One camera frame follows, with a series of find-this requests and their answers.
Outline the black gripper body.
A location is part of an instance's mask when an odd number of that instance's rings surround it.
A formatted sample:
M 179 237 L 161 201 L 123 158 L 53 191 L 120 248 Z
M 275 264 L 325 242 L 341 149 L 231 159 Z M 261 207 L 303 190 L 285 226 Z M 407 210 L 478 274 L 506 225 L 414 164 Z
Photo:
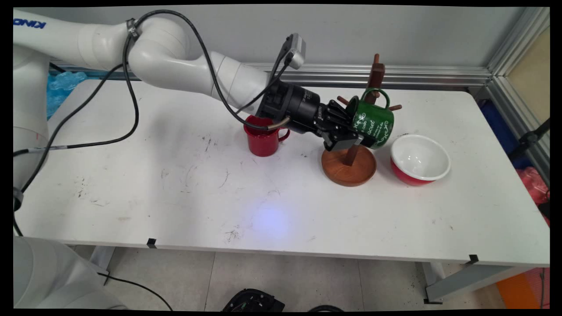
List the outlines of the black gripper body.
M 295 84 L 279 84 L 277 95 L 280 98 L 277 121 L 289 117 L 285 125 L 289 130 L 300 134 L 317 133 L 315 120 L 321 108 L 318 94 Z

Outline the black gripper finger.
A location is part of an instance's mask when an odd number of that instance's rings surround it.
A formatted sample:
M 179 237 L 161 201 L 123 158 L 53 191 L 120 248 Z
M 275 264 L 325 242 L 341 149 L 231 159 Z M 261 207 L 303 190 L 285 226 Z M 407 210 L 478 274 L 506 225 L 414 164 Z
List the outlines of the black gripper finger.
M 330 100 L 327 104 L 327 125 L 329 128 L 351 128 L 354 116 L 354 106 L 342 106 L 335 100 Z
M 359 145 L 364 135 L 346 127 L 336 126 L 324 132 L 324 147 L 327 151 L 341 151 Z

